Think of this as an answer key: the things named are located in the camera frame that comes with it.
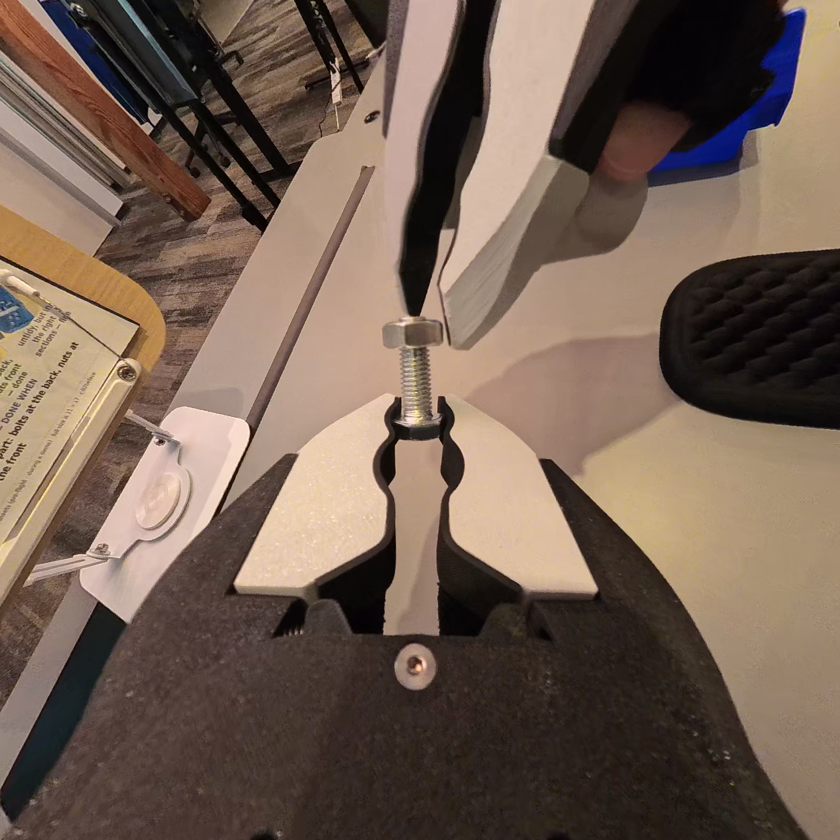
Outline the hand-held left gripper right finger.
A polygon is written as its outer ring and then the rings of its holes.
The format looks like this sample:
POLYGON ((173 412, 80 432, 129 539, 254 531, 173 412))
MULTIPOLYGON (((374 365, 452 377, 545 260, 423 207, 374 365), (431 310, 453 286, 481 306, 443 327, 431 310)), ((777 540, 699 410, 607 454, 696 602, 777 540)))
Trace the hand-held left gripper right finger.
POLYGON ((460 602, 589 601, 598 588, 543 466, 519 436, 447 394, 437 573, 460 602))

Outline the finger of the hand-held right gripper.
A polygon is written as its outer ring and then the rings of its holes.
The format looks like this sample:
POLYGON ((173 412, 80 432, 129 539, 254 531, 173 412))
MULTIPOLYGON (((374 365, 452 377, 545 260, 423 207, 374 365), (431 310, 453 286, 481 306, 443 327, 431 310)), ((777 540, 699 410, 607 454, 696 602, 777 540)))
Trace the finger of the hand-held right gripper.
POLYGON ((554 255, 590 176, 550 137, 595 2, 499 2, 475 158, 438 281, 448 342, 472 348, 554 255))
POLYGON ((497 2, 391 2, 383 100, 387 243, 408 317, 433 284, 438 241, 464 176, 459 168, 484 98, 497 2))

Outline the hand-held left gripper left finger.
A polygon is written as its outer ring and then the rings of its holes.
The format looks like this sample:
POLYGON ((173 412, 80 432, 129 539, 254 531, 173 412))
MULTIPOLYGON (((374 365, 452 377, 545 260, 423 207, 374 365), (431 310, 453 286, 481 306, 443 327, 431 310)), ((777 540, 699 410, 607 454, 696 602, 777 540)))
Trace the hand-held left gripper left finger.
POLYGON ((239 594, 379 601, 396 567, 388 463, 397 399, 383 394, 297 453, 235 580, 239 594))

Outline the blue plastic divided bin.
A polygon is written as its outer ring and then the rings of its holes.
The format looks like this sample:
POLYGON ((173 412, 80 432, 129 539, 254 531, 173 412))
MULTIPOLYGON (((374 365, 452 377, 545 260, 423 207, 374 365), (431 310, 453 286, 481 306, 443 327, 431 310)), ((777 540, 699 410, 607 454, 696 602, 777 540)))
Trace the blue plastic divided bin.
POLYGON ((693 150, 671 152, 649 174, 653 184, 675 183, 717 176, 739 168, 748 136, 777 127, 790 104, 802 54, 807 13, 803 7, 784 15, 784 31, 768 52, 763 68, 773 74, 768 90, 741 117, 693 150))

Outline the silver hex bolt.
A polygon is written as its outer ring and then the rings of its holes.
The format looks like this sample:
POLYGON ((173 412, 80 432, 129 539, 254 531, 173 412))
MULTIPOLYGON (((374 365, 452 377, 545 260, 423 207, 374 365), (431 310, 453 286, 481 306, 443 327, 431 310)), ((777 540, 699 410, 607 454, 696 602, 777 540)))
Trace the silver hex bolt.
POLYGON ((433 406, 432 368, 429 352, 443 344, 444 326, 422 316, 404 316, 382 328, 386 349, 399 353, 401 411, 409 423, 420 422, 438 413, 433 406))

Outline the person's right hand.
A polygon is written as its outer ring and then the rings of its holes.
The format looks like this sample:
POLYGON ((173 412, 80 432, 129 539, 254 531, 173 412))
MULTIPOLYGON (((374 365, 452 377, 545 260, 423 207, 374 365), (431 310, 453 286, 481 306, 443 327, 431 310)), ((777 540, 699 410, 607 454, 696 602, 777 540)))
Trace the person's right hand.
POLYGON ((630 101, 618 113, 595 170, 616 182, 638 182, 671 152, 690 126, 684 113, 630 101))

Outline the dark panel on black stand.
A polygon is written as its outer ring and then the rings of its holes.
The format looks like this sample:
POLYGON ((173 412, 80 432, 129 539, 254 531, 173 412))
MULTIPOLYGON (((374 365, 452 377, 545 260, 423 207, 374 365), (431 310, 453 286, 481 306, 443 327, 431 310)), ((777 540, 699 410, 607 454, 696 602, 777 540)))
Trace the dark panel on black stand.
POLYGON ((290 179, 289 163, 236 88, 224 52, 179 2, 65 2, 73 22, 91 37, 106 63, 171 126, 238 205, 242 218, 264 233, 270 220, 228 174, 236 164, 277 210, 273 182, 290 179))

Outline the instruction sheet on stand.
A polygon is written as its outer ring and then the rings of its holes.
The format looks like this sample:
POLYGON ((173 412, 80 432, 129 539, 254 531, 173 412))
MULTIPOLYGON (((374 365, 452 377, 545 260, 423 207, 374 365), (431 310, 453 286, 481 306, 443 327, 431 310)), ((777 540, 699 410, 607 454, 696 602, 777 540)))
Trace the instruction sheet on stand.
POLYGON ((14 570, 2 571, 1 615, 5 617, 11 601, 23 588, 25 579, 49 546, 80 488, 98 466, 100 457, 115 435, 126 412, 133 407, 150 379, 151 372, 158 363, 165 346, 166 328, 160 308, 151 295, 137 282, 106 266, 100 260, 84 254, 75 246, 50 234, 5 206, 1 208, 1 215, 1 250, 6 262, 21 265, 28 273, 44 277, 59 287, 136 323, 139 329, 127 351, 129 357, 140 366, 140 372, 132 383, 130 393, 126 396, 118 413, 103 429, 97 445, 91 450, 78 476, 69 483, 60 505, 48 517, 42 535, 28 552, 26 559, 20 561, 14 570))

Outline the reddish wooden pillar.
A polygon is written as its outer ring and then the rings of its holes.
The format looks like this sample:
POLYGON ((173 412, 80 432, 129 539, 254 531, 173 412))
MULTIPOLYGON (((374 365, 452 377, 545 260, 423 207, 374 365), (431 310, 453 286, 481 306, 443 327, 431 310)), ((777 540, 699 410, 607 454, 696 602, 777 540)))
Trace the reddish wooden pillar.
POLYGON ((1 2, 2 52, 185 221, 210 199, 18 1, 1 2))

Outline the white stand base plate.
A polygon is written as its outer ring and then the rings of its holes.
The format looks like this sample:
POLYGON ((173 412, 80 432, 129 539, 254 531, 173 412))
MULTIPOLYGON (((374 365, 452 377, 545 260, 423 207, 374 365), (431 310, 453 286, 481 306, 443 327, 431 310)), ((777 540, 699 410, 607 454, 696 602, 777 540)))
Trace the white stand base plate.
POLYGON ((249 445, 246 421, 181 406, 161 426, 93 544, 39 563, 26 585, 74 572, 82 588, 125 623, 176 557, 213 519, 249 445))

